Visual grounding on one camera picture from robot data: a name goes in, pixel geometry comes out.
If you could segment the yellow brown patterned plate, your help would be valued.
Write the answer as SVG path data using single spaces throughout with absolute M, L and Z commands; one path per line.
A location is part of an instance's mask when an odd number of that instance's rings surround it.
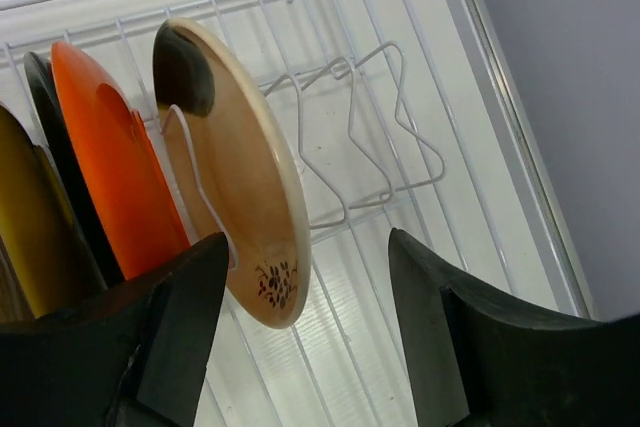
M 44 150 L 1 109 L 1 240 L 36 317 L 76 295 L 75 256 Z

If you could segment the cream plate with black patch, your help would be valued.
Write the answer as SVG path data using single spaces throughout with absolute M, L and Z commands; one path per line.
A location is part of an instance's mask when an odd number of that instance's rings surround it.
M 265 96 L 223 41 L 182 17 L 156 32 L 152 70 L 167 155 L 197 236 L 227 237 L 226 285 L 249 315 L 291 326 L 309 291 L 310 227 Z

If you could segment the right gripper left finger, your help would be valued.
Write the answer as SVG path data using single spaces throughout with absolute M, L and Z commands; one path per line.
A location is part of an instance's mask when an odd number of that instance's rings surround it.
M 74 308 L 3 324 L 2 425 L 193 425 L 229 260 L 213 234 Z

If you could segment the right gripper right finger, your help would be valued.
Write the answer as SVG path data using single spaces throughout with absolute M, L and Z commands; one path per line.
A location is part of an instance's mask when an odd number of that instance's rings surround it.
M 635 426 L 639 319 L 508 294 L 393 229 L 389 272 L 421 426 Z

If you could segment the orange plate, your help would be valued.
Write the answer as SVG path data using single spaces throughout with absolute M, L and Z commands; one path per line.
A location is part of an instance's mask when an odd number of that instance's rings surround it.
M 80 48 L 51 48 L 54 83 L 80 170 L 126 279 L 190 246 L 140 114 L 114 78 Z

